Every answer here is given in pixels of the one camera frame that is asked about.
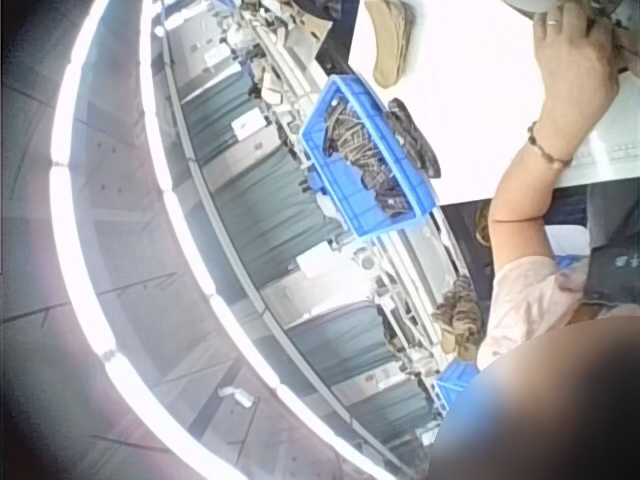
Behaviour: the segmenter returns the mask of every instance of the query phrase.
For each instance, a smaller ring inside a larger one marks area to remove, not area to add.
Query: white table
[[[375,35],[360,6],[349,64],[386,103],[405,102],[433,146],[440,204],[490,198],[539,114],[543,86],[531,21],[499,0],[407,0],[416,23],[406,71],[383,90],[373,80]],[[621,77],[621,94],[561,186],[640,176],[640,82]]]

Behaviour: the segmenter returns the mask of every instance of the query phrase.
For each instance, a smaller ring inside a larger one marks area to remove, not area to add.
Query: pink shirt
[[[580,305],[589,260],[560,270],[547,257],[525,257],[496,275],[487,337],[478,351],[478,367],[549,330],[565,326]],[[617,307],[604,316],[640,315],[640,306]]]

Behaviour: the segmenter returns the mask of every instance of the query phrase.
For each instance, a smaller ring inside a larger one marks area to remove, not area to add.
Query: woman's arm
[[[534,135],[548,154],[569,160],[618,92],[613,27],[598,19],[588,29],[583,7],[569,2],[536,17],[534,38],[546,95]],[[529,144],[514,158],[489,214],[496,271],[519,258],[552,256],[542,217],[560,173]]]

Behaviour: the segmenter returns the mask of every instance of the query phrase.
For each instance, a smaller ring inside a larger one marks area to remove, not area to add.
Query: blue plastic crate
[[[343,95],[364,123],[371,139],[398,179],[412,211],[387,216],[375,200],[375,192],[362,185],[362,173],[340,154],[326,157],[322,151],[326,133],[325,113],[337,95]],[[345,221],[359,238],[379,235],[420,221],[436,202],[424,174],[412,164],[384,118],[385,108],[357,75],[333,75],[300,132],[311,161]]]
[[[442,403],[447,410],[451,408],[460,392],[462,392],[469,382],[478,375],[479,370],[471,362],[463,362],[456,358],[442,372],[435,381],[437,393],[440,394]]]

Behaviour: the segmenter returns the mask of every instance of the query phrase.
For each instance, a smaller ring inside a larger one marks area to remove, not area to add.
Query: bracelet
[[[538,143],[538,140],[533,133],[533,129],[536,126],[536,123],[538,122],[533,122],[527,130],[527,132],[529,132],[529,145],[536,148],[540,152],[540,155],[542,155],[543,160],[547,162],[552,168],[556,170],[564,170],[565,168],[569,168],[571,166],[571,162],[573,162],[573,157],[569,160],[560,160],[548,153],[544,148],[542,148],[542,145]]]

